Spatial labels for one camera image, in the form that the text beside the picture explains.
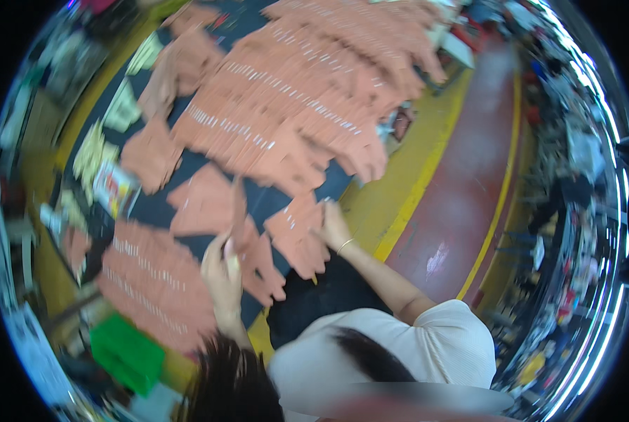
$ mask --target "woman's hand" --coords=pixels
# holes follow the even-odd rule
[[[211,241],[202,258],[200,269],[202,281],[211,295],[217,320],[240,317],[242,272],[229,236],[230,232],[227,232]]]
[[[321,230],[312,229],[312,232],[335,251],[339,251],[346,242],[352,239],[340,205],[332,199],[324,200],[324,223]]]

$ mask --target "woman's left hand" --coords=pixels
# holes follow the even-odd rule
[[[229,235],[229,232],[221,234],[211,241],[200,268],[217,319],[239,317],[241,309],[242,272]]]

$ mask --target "floor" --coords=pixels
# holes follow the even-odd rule
[[[55,155],[25,157],[31,205],[49,197],[51,169],[66,165],[97,98],[154,29],[153,23],[143,23],[111,55],[68,121]],[[385,177],[363,187],[351,184],[341,198],[345,218],[362,247],[435,300],[462,298],[468,289],[471,296],[478,290],[494,235],[504,225],[520,113],[513,57],[511,46],[490,40],[476,70],[465,72],[441,96],[426,90],[415,102],[418,119],[390,158]],[[42,242],[34,265],[52,316],[74,300],[76,289],[47,233],[39,232]],[[249,335],[268,360],[273,350],[267,312],[257,318]],[[163,381],[183,391],[193,368],[181,354],[167,350]]]
[[[491,37],[477,57],[448,146],[386,259],[437,302],[462,299],[478,289],[472,282],[487,269],[480,264],[500,225],[520,125],[512,48]]]

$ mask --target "green bag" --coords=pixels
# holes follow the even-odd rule
[[[118,313],[90,331],[94,360],[120,384],[145,397],[158,382],[165,351]]]

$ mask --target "gold bracelet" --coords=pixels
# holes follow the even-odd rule
[[[349,241],[346,241],[345,243],[343,243],[342,245],[340,245],[340,248],[338,248],[338,250],[336,250],[336,255],[340,255],[340,251],[345,247],[346,244],[350,243],[351,241],[353,241],[354,238],[350,239]]]

